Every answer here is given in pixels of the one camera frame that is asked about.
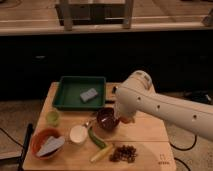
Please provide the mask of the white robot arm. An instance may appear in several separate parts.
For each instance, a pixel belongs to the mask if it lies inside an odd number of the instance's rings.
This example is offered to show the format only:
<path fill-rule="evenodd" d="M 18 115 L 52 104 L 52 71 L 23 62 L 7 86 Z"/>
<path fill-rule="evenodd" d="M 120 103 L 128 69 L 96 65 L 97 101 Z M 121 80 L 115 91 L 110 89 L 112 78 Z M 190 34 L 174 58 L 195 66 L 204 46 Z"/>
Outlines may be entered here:
<path fill-rule="evenodd" d="M 140 111 L 213 141 L 212 105 L 161 95 L 151 87 L 152 79 L 146 72 L 134 71 L 115 92 L 116 117 L 132 119 Z"/>

